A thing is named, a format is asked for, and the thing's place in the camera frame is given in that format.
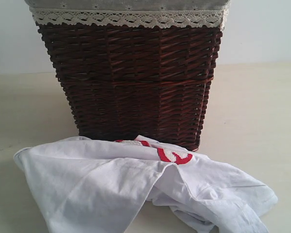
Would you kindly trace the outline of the white t-shirt with red lettering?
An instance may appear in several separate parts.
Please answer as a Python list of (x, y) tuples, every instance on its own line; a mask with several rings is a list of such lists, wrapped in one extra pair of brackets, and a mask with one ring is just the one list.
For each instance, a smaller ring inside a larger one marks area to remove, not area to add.
[(263, 182), (227, 163), (144, 136), (84, 136), (19, 150), (14, 162), (51, 233), (122, 233), (147, 201), (199, 233), (265, 233), (278, 201)]

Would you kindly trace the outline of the dark brown wicker basket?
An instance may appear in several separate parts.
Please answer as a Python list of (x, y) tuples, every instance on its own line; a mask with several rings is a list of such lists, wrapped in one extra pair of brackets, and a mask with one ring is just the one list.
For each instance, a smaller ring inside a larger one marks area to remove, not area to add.
[(39, 24), (80, 136), (138, 135), (196, 150), (220, 49), (219, 27)]

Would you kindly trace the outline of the grey fabric liner lace trim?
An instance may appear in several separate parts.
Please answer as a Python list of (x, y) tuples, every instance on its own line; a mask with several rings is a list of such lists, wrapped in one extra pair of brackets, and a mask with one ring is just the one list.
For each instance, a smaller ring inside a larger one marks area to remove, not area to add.
[(35, 22), (223, 29), (229, 0), (27, 0)]

